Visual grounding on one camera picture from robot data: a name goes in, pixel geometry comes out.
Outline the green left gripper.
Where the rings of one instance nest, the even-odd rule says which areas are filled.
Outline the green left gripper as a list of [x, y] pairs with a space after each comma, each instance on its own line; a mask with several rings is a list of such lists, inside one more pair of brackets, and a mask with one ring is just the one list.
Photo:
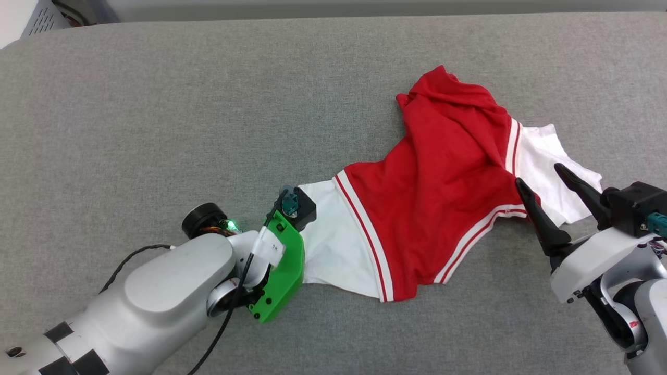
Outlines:
[[262, 227], [253, 245], [255, 259], [269, 263], [264, 294], [249, 309], [259, 323], [273, 321], [302, 286], [305, 247], [302, 235], [280, 211]]

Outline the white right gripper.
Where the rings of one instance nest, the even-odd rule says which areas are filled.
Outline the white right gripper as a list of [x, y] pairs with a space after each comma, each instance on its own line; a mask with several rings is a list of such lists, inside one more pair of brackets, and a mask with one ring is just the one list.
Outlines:
[[[635, 238], [611, 227], [611, 212], [602, 204], [602, 194], [565, 164], [553, 166], [560, 180], [583, 202], [597, 221], [598, 233], [579, 241], [580, 246], [567, 255], [551, 275], [551, 288], [560, 303], [575, 296], [593, 280], [612, 270], [626, 259], [640, 244], [648, 244], [655, 235], [650, 233]], [[515, 187], [523, 202], [527, 216], [534, 226], [543, 253], [548, 257], [562, 254], [570, 245], [571, 237], [555, 225], [543, 210], [538, 195], [521, 178], [515, 179]]]

